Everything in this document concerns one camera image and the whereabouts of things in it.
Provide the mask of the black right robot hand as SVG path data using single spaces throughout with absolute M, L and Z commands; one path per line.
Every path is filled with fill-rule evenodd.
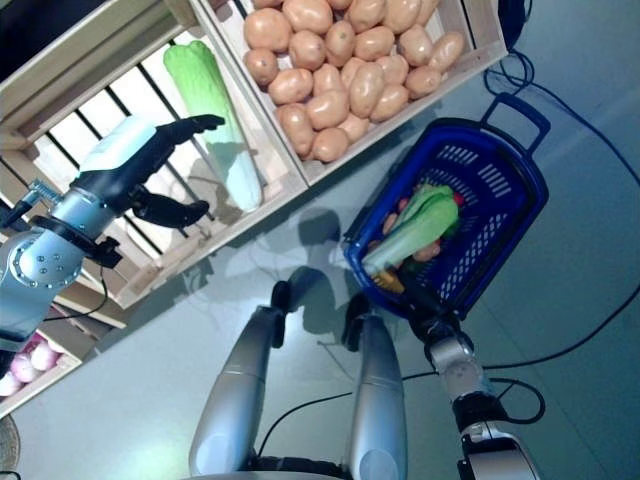
M 442 300 L 431 287 L 412 286 L 407 288 L 410 306 L 408 321 L 414 335 L 430 348 L 449 337 L 458 339 L 473 349 L 470 337 L 461 329 L 461 314 L 449 303 Z

